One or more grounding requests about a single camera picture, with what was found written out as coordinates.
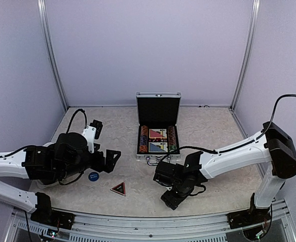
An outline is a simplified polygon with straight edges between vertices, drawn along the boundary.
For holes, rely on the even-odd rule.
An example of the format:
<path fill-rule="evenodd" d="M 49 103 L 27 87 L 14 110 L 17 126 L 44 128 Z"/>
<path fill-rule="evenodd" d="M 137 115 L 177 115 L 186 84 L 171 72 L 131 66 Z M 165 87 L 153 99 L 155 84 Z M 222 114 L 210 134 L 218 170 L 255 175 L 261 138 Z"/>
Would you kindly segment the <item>blue small blind button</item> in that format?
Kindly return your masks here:
<path fill-rule="evenodd" d="M 88 175 L 88 179 L 91 182 L 96 182 L 99 179 L 99 174 L 97 172 L 91 172 Z"/>

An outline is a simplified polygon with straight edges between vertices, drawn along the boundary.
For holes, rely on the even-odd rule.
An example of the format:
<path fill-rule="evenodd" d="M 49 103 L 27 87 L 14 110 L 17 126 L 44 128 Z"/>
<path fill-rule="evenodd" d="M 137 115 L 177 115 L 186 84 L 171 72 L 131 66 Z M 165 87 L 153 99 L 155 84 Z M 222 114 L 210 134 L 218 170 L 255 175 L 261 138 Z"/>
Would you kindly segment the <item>red triangular dealer button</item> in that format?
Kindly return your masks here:
<path fill-rule="evenodd" d="M 125 182 L 121 182 L 120 184 L 112 187 L 110 191 L 125 197 L 126 196 Z"/>

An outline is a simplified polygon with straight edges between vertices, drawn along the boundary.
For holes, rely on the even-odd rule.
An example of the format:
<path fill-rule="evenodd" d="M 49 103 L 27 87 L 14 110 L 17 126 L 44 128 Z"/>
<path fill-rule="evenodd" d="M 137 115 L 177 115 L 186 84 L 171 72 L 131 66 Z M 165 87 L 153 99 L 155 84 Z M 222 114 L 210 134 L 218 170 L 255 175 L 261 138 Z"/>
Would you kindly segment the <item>blue playing card deck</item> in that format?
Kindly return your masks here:
<path fill-rule="evenodd" d="M 149 142 L 150 153 L 167 153 L 168 144 L 166 142 Z"/>

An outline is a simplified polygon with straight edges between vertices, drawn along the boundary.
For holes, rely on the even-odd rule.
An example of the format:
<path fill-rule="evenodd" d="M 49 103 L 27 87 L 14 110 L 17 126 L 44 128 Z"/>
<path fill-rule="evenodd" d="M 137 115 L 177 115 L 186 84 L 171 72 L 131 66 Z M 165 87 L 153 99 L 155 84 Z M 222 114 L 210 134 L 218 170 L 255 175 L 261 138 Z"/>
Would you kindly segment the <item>red playing card deck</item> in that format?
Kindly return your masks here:
<path fill-rule="evenodd" d="M 149 138 L 150 139 L 167 139 L 167 130 L 166 129 L 149 129 Z"/>

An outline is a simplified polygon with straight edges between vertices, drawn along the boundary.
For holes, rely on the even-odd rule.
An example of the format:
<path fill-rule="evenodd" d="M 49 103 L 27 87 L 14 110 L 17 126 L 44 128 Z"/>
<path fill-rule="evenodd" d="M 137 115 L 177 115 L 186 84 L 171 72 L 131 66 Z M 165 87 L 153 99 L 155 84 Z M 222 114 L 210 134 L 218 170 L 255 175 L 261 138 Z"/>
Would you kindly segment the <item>green poker chip stack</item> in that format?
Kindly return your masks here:
<path fill-rule="evenodd" d="M 170 145 L 168 147 L 168 152 L 169 153 L 176 152 L 176 150 L 177 150 L 177 146 L 176 145 Z"/>

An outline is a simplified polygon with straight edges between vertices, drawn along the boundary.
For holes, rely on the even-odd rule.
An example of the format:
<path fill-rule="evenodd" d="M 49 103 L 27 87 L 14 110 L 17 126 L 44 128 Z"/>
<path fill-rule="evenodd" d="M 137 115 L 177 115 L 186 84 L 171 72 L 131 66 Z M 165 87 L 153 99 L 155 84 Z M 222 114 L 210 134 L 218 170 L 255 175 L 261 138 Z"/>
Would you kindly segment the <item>aluminium poker case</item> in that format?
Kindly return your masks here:
<path fill-rule="evenodd" d="M 156 166 L 181 158 L 177 121 L 179 92 L 137 92 L 138 140 L 136 158 Z"/>

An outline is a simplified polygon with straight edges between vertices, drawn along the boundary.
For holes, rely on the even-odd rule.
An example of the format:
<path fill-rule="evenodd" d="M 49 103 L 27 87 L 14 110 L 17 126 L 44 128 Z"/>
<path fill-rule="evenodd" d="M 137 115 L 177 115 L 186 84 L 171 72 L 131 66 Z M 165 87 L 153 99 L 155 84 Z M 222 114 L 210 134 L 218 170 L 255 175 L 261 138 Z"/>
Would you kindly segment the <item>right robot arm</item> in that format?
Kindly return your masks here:
<path fill-rule="evenodd" d="M 232 145 L 214 150 L 196 147 L 183 165 L 160 160 L 154 181 L 169 188 L 161 199 L 175 210 L 187 197 L 195 195 L 195 187 L 223 173 L 260 163 L 267 163 L 266 174 L 244 213 L 244 219 L 254 224 L 269 210 L 285 181 L 296 176 L 293 140 L 273 119 L 265 122 L 262 130 Z"/>

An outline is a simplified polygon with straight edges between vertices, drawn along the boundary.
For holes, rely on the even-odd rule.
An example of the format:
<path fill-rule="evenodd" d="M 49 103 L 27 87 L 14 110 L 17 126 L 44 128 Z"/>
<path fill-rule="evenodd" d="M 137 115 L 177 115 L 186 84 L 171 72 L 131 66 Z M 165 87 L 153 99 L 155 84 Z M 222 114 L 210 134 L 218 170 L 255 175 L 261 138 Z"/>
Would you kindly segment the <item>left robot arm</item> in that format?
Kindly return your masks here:
<path fill-rule="evenodd" d="M 95 140 L 102 127 L 102 122 L 93 120 L 85 124 L 81 134 L 66 130 L 55 143 L 28 145 L 10 153 L 0 153 L 0 177 L 37 180 L 44 186 L 65 186 L 63 180 L 76 175 L 77 181 L 87 169 L 110 173 L 121 152 L 99 151 Z M 37 213 L 46 224 L 57 220 L 57 212 L 45 193 L 24 191 L 0 181 L 0 201 L 30 214 Z"/>

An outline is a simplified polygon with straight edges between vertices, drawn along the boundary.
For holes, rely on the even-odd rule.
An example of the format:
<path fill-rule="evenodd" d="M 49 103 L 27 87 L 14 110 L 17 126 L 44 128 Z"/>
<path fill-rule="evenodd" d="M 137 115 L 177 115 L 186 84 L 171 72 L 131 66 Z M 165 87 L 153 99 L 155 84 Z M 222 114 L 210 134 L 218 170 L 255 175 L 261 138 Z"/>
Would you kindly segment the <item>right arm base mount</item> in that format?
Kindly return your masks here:
<path fill-rule="evenodd" d="M 253 194 L 250 199 L 250 207 L 248 209 L 228 213 L 227 218 L 230 229 L 262 223 L 265 220 L 270 220 L 271 218 L 270 206 L 264 209 L 256 208 Z"/>

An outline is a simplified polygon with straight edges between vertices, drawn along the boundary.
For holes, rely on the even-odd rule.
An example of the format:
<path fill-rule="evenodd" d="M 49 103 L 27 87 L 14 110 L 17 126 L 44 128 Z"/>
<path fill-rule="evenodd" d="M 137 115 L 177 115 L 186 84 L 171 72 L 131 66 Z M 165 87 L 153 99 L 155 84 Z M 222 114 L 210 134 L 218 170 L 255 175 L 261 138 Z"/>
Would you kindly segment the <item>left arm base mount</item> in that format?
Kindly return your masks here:
<path fill-rule="evenodd" d="M 75 215 L 69 212 L 63 212 L 52 209 L 51 199 L 45 193 L 37 192 L 36 210 L 31 213 L 31 220 L 41 224 L 49 225 L 56 228 L 71 230 Z"/>

